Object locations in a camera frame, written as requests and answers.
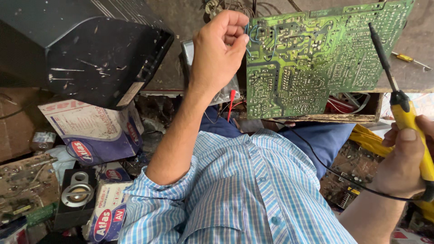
red wire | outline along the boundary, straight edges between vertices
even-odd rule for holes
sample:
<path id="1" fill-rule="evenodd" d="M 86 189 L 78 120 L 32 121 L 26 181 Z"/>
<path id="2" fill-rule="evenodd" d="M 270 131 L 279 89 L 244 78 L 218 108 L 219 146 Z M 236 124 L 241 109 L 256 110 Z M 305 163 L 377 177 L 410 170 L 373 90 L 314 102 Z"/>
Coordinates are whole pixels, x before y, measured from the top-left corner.
<path id="1" fill-rule="evenodd" d="M 230 102 L 230 105 L 229 105 L 229 115 L 227 116 L 227 121 L 228 121 L 228 122 L 229 122 L 229 117 L 230 117 L 230 111 L 231 111 L 231 109 L 232 109 L 233 107 L 235 107 L 235 106 L 237 106 L 237 105 L 243 103 L 243 102 L 245 102 L 245 101 L 239 102 L 239 103 L 235 104 L 234 106 L 232 106 L 232 102 Z"/>
<path id="2" fill-rule="evenodd" d="M 227 121 L 229 122 L 230 111 L 232 110 L 232 102 L 235 99 L 235 90 L 230 91 L 230 105 L 229 105 L 229 113 L 227 114 Z"/>
<path id="3" fill-rule="evenodd" d="M 229 105 L 229 113 L 227 114 L 227 121 L 228 121 L 228 122 L 229 122 L 229 118 L 230 118 L 230 111 L 232 110 L 232 102 L 233 102 L 233 101 L 230 102 L 230 105 Z"/>

striped shirt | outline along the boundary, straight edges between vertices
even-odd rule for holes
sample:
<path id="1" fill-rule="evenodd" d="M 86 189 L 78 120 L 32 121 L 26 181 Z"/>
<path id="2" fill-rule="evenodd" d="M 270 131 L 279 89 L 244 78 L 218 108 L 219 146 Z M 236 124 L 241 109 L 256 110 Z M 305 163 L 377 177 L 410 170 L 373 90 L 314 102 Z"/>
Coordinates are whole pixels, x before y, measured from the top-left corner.
<path id="1" fill-rule="evenodd" d="M 172 185 L 145 170 L 125 190 L 119 243 L 355 243 L 319 193 L 310 159 L 270 130 L 199 132 L 190 170 Z"/>

plastic bag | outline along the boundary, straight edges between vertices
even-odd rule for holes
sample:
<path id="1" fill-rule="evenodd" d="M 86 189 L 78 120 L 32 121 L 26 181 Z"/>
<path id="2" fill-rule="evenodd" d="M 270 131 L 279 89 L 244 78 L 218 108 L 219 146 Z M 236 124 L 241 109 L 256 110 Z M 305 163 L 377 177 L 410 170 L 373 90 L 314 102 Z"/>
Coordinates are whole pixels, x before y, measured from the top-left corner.
<path id="1" fill-rule="evenodd" d="M 182 45 L 182 53 L 184 55 L 185 63 L 187 64 L 187 70 L 188 72 L 190 72 L 191 64 L 193 63 L 193 57 L 194 57 L 193 41 L 192 40 L 184 41 L 181 43 L 181 45 Z M 240 98 L 240 88 L 238 86 L 238 79 L 236 74 L 232 77 L 230 82 L 214 96 L 209 106 L 220 104 L 223 102 L 230 102 L 231 90 L 235 90 L 235 99 Z"/>
<path id="2" fill-rule="evenodd" d="M 65 169 L 74 168 L 74 164 L 76 163 L 77 159 L 68 154 L 65 145 L 56 146 L 55 148 L 47 150 L 46 153 L 49 153 L 50 156 L 57 158 L 57 161 L 53 163 L 53 169 L 55 170 L 59 185 L 62 185 Z"/>

hand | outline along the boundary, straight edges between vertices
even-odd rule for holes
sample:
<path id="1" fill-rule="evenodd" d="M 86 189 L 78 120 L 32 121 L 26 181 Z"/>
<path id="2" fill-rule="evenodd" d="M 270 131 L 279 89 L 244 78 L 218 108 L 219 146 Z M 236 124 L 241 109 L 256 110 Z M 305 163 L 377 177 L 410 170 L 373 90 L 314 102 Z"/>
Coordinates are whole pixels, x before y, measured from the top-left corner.
<path id="1" fill-rule="evenodd" d="M 211 100 L 229 83 L 246 51 L 249 37 L 244 34 L 244 26 L 248 22 L 242 13 L 225 10 L 202 27 L 193 38 L 189 93 L 205 94 Z"/>
<path id="2" fill-rule="evenodd" d="M 434 122 L 428 117 L 416 117 L 416 123 L 425 133 L 426 143 L 433 155 Z M 395 197 L 410 198 L 425 189 L 419 169 L 425 152 L 421 137 L 413 129 L 399 130 L 396 123 L 384 135 L 383 146 L 395 149 L 380 163 L 371 185 L 373 190 Z"/>

old circuit board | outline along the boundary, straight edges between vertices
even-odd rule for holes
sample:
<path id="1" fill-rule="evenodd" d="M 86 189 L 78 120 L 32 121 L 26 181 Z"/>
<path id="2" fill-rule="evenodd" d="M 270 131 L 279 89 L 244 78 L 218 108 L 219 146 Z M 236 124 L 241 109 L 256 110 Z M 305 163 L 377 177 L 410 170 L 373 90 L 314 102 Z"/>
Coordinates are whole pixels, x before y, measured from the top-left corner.
<path id="1" fill-rule="evenodd" d="M 371 183 L 383 159 L 355 142 L 347 140 L 339 150 L 331 168 L 351 181 L 346 181 L 327 171 L 319 181 L 321 185 L 319 192 L 329 202 L 346 209 L 362 191 L 355 183 L 363 186 Z"/>
<path id="2" fill-rule="evenodd" d="M 58 201 L 55 161 L 47 153 L 0 166 L 0 225 Z"/>
<path id="3" fill-rule="evenodd" d="M 323 113 L 332 92 L 374 89 L 382 68 L 368 23 L 390 55 L 413 4 L 387 1 L 250 19 L 247 118 Z"/>

